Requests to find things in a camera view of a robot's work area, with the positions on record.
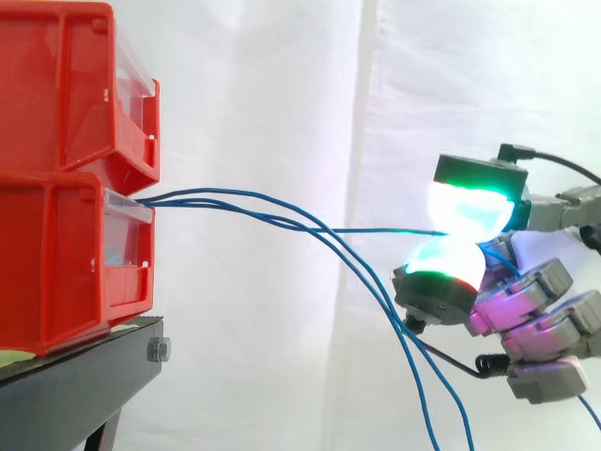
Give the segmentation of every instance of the green led light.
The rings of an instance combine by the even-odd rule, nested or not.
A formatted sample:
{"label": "green led light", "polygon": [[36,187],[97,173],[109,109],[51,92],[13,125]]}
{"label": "green led light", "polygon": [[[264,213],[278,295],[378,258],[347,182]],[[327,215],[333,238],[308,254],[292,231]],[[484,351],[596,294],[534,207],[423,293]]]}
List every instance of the green led light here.
{"label": "green led light", "polygon": [[441,272],[479,289],[485,269],[485,256],[475,243],[446,236],[422,245],[409,261],[406,273]]}
{"label": "green led light", "polygon": [[511,219],[514,205],[493,191],[430,185],[428,208],[436,229],[471,242],[497,237]]}

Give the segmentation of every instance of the red plastic drawer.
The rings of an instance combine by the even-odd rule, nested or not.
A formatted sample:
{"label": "red plastic drawer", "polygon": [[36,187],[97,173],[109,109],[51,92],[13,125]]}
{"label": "red plastic drawer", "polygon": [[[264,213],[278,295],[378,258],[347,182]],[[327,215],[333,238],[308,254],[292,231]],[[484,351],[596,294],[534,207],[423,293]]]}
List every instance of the red plastic drawer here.
{"label": "red plastic drawer", "polygon": [[152,307],[152,209],[80,173],[0,174],[0,209],[0,349],[43,355]]}
{"label": "red plastic drawer", "polygon": [[159,180],[159,85],[102,3],[0,1],[0,171]]}

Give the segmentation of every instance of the white fabric backdrop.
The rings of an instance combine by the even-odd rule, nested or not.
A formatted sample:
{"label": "white fabric backdrop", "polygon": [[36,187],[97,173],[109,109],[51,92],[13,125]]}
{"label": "white fabric backdrop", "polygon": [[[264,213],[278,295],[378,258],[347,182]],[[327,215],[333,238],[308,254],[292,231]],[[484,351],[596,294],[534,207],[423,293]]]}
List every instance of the white fabric backdrop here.
{"label": "white fabric backdrop", "polygon": [[[333,226],[426,227],[424,188],[442,151],[489,158],[517,142],[601,172],[601,21],[588,3],[112,3],[162,83],[152,193],[253,189]],[[528,167],[541,194],[582,182]],[[174,349],[123,411],[117,451],[429,449],[390,325],[329,251],[214,211],[159,211],[157,227],[153,313],[165,315]],[[385,281],[418,242],[353,240]],[[425,336],[466,362],[500,348],[461,327]],[[477,449],[597,449],[577,401],[531,407],[503,380],[441,367]],[[585,367],[601,411],[601,363]],[[443,449],[467,449],[453,402],[420,368]]]}
{"label": "white fabric backdrop", "polygon": [[[162,84],[152,193],[257,190],[344,222],[360,1],[112,4]],[[156,243],[172,360],[123,411],[116,450],[317,449],[336,257],[207,210],[159,211]]]}
{"label": "white fabric backdrop", "polygon": [[[426,187],[441,152],[488,159],[500,143],[519,143],[601,172],[599,12],[590,2],[380,1],[354,225],[430,228]],[[539,194],[587,184],[549,163],[527,166]],[[552,254],[540,235],[531,238],[529,266]],[[382,278],[420,241],[353,240]],[[599,256],[575,258],[566,240],[561,248],[580,292],[601,288]],[[584,260],[596,267],[582,267]],[[428,449],[390,326],[354,278],[346,294],[334,322],[326,449]],[[502,350],[498,338],[471,338],[463,327],[432,327],[424,338],[467,363]],[[503,378],[477,381],[441,367],[464,399],[477,449],[600,449],[599,431],[577,400],[531,406],[515,400]],[[599,412],[601,362],[584,367],[593,384],[586,397]],[[441,447],[467,449],[453,401],[427,365],[420,368]]]}

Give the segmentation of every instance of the robotic hand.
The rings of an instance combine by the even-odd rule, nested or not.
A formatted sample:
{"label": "robotic hand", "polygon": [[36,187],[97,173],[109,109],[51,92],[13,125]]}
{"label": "robotic hand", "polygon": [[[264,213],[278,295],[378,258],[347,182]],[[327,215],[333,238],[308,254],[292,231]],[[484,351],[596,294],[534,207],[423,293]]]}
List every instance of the robotic hand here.
{"label": "robotic hand", "polygon": [[[458,323],[472,336],[497,334],[508,356],[500,373],[507,376],[516,398],[538,404],[576,397],[586,390],[579,359],[601,357],[601,293],[589,290],[560,302],[574,281],[559,259],[548,259],[520,275],[509,271],[507,262],[524,270],[532,260],[532,249],[519,230],[550,232],[579,226],[581,242],[567,232],[559,233],[569,236],[572,249],[591,253],[589,247],[601,253],[596,226],[601,223],[601,186],[551,198],[522,198],[526,176],[515,162],[533,154],[533,149],[502,145],[498,159],[491,163],[448,156],[439,161],[435,181],[468,187],[488,183],[513,193],[514,208],[505,232],[480,244],[486,271],[479,289],[469,291],[463,281],[432,272],[419,275],[425,280],[420,283],[407,266],[395,270],[393,284],[395,301],[407,308],[406,324],[416,334],[426,324]],[[553,255],[561,238],[557,233],[540,235]],[[599,255],[594,257],[601,263]]]}

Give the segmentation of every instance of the blue wire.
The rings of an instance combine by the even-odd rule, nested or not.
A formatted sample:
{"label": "blue wire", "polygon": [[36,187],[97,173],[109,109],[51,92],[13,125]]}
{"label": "blue wire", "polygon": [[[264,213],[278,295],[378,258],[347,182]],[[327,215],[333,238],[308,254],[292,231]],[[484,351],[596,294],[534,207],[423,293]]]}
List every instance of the blue wire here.
{"label": "blue wire", "polygon": [[586,408],[586,410],[589,411],[589,413],[591,414],[591,417],[593,418],[594,422],[599,427],[599,430],[601,430],[601,420],[599,420],[599,417],[594,412],[593,408],[590,406],[590,404],[588,402],[586,402],[586,399],[584,399],[584,397],[582,395],[578,396],[578,399],[580,399],[580,402],[584,405],[584,407]]}
{"label": "blue wire", "polygon": [[[141,199],[138,200],[138,202],[141,203],[145,203],[145,202],[149,202],[146,201],[145,199]],[[177,206],[173,206],[173,207],[186,207],[183,204],[198,204],[198,203],[203,203],[206,204],[206,206],[204,208],[207,209],[211,209],[211,207],[209,205],[213,204],[215,205],[214,209],[215,210],[223,210],[223,206],[218,206],[217,203],[214,202],[218,202],[215,201],[215,199],[208,199],[208,198],[202,198],[202,197],[187,197],[185,199],[174,199],[174,200],[170,200],[169,202],[178,202],[179,205]],[[267,218],[270,218],[271,220],[273,220],[273,218],[275,218],[276,216],[268,214],[268,213],[258,213],[261,216],[265,216]],[[285,223],[280,223],[278,225],[276,224],[272,224],[273,226],[279,226],[281,228],[285,228],[286,230],[293,230],[296,232],[304,232],[305,230],[300,228],[300,227],[296,227],[296,226],[292,226],[292,225],[287,225]],[[309,227],[311,230],[313,230],[314,232],[317,233],[327,233],[327,230],[320,228],[320,227]],[[338,234],[356,234],[356,233],[407,233],[410,235],[428,235],[428,236],[433,236],[433,237],[441,237],[446,235],[446,233],[444,232],[438,232],[436,230],[422,230],[420,228],[397,228],[397,227],[342,227],[342,228],[333,228],[331,230],[334,233],[338,233]]]}
{"label": "blue wire", "polygon": [[279,205],[279,206],[284,207],[284,208],[289,209],[289,210],[293,210],[296,213],[300,214],[301,216],[304,216],[305,218],[307,218],[307,219],[311,220],[312,222],[314,222],[315,224],[317,224],[320,228],[322,228],[323,230],[325,230],[325,233],[328,233],[328,235],[330,235],[332,238],[334,238],[336,241],[338,241],[342,245],[342,247],[345,248],[345,250],[347,250],[347,252],[349,252],[353,256],[353,258],[355,258],[367,270],[367,272],[372,276],[374,282],[376,282],[376,285],[378,286],[378,289],[380,290],[382,296],[384,297],[384,300],[385,300],[386,304],[389,307],[389,310],[390,310],[390,313],[392,315],[392,318],[394,319],[394,321],[391,320],[391,324],[393,325],[393,328],[396,331],[397,336],[399,337],[399,340],[401,341],[401,344],[404,345],[403,348],[405,349],[405,346],[407,344],[404,342],[405,341],[404,337],[400,333],[400,331],[398,330],[398,328],[400,328],[402,330],[402,332],[406,336],[408,336],[409,339],[415,344],[415,346],[417,347],[417,349],[422,353],[422,355],[424,356],[425,360],[432,367],[433,371],[435,372],[435,374],[437,375],[437,377],[440,379],[440,381],[442,382],[442,384],[445,386],[445,388],[447,389],[447,391],[453,397],[453,399],[455,401],[455,404],[457,405],[457,408],[459,409],[459,412],[461,413],[461,418],[463,420],[463,425],[464,425],[464,429],[466,431],[466,438],[467,438],[467,441],[468,441],[468,446],[470,448],[470,451],[474,451],[475,450],[475,447],[474,447],[474,444],[473,444],[473,439],[472,439],[472,436],[471,436],[470,419],[468,418],[468,414],[467,414],[467,412],[465,410],[465,407],[463,406],[461,398],[459,397],[459,395],[457,394],[457,392],[455,391],[455,389],[453,388],[453,386],[442,375],[442,373],[440,372],[438,366],[432,360],[432,357],[430,357],[429,353],[424,348],[424,346],[422,345],[422,343],[420,342],[420,340],[415,336],[415,334],[413,334],[408,329],[408,327],[398,317],[398,314],[396,313],[396,310],[394,309],[393,302],[392,302],[390,296],[388,295],[388,292],[386,291],[386,289],[382,285],[381,281],[379,280],[379,278],[376,275],[376,273],[374,272],[374,270],[361,257],[359,257],[348,246],[348,244],[344,240],[342,240],[336,233],[334,233],[331,229],[329,229],[323,222],[321,222],[319,219],[317,219],[314,215],[312,215],[311,213],[309,213],[309,212],[307,212],[307,211],[305,211],[305,210],[303,210],[303,209],[301,209],[301,208],[299,208],[299,207],[297,207],[295,205],[289,204],[287,202],[284,202],[282,200],[276,199],[274,197],[270,197],[270,196],[265,195],[265,194],[260,194],[260,193],[250,192],[250,191],[227,190],[227,189],[219,189],[219,188],[199,188],[199,189],[191,189],[191,190],[174,191],[172,193],[162,194],[162,195],[158,195],[158,196],[154,196],[154,197],[150,197],[150,198],[146,198],[146,199],[140,199],[140,200],[138,200],[138,202],[141,202],[143,204],[150,204],[152,202],[156,202],[156,201],[159,201],[159,200],[162,200],[162,199],[165,199],[165,198],[174,197],[174,196],[178,196],[178,195],[203,194],[203,193],[209,193],[209,194],[234,194],[234,195],[241,195],[241,196],[247,196],[247,197],[255,197],[255,198],[258,198],[258,199],[262,199],[262,200],[268,201],[268,202],[270,202],[272,204]]}
{"label": "blue wire", "polygon": [[505,267],[510,270],[513,275],[515,277],[519,277],[520,273],[517,270],[517,268],[512,264],[511,261],[509,261],[507,258],[505,258],[504,256],[502,256],[501,254],[496,253],[495,251],[492,251],[484,246],[480,246],[480,249],[482,250],[482,252],[484,252],[485,254],[489,254],[491,257],[496,258],[498,261],[500,261],[503,265],[505,265]]}
{"label": "blue wire", "polygon": [[430,420],[429,411],[427,408],[427,401],[425,399],[424,386],[422,384],[422,380],[421,380],[419,371],[417,369],[417,366],[415,365],[415,361],[413,360],[413,357],[411,355],[411,351],[408,348],[407,341],[405,340],[405,337],[402,335],[402,332],[399,329],[398,323],[392,316],[390,310],[388,309],[388,307],[386,306],[384,301],[381,299],[380,295],[378,294],[376,289],[373,287],[373,285],[371,285],[370,282],[365,279],[365,277],[363,276],[361,271],[357,268],[357,266],[354,265],[350,260],[348,260],[348,258],[333,243],[331,243],[330,241],[321,237],[318,234],[318,232],[314,231],[312,228],[307,227],[306,225],[299,223],[297,221],[285,218],[283,216],[277,216],[277,215],[266,214],[266,213],[265,214],[257,213],[254,211],[241,209],[235,205],[229,204],[227,202],[218,201],[218,200],[211,199],[211,204],[202,204],[202,203],[181,204],[178,202],[169,202],[169,201],[164,202],[163,201],[163,202],[147,202],[147,203],[145,203],[145,205],[147,205],[148,207],[183,207],[183,208],[225,210],[225,211],[242,213],[247,216],[251,216],[255,219],[258,219],[259,221],[262,221],[264,223],[272,224],[273,226],[278,226],[278,227],[282,227],[282,228],[286,228],[286,229],[290,229],[290,227],[293,227],[296,230],[305,231],[305,232],[311,234],[312,236],[314,236],[315,238],[317,238],[318,240],[320,240],[321,242],[323,242],[324,244],[326,244],[330,249],[332,249],[333,252],[336,255],[338,255],[355,274],[357,274],[357,276],[365,284],[365,286],[369,289],[369,291],[374,295],[374,297],[376,297],[376,300],[378,301],[380,307],[382,307],[382,309],[384,310],[384,313],[388,317],[388,320],[393,325],[396,335],[401,340],[401,345],[403,345],[403,351],[407,355],[408,363],[411,368],[411,372],[413,373],[413,378],[415,379],[415,384],[417,385],[420,402],[422,404],[422,413],[424,415],[424,421],[425,421],[426,429],[428,431],[428,436],[430,437],[430,442],[432,443],[432,446],[436,451],[440,451],[440,448],[439,448],[439,445],[438,445],[438,442],[436,439],[436,435],[434,434],[434,429],[432,428],[432,422]]}

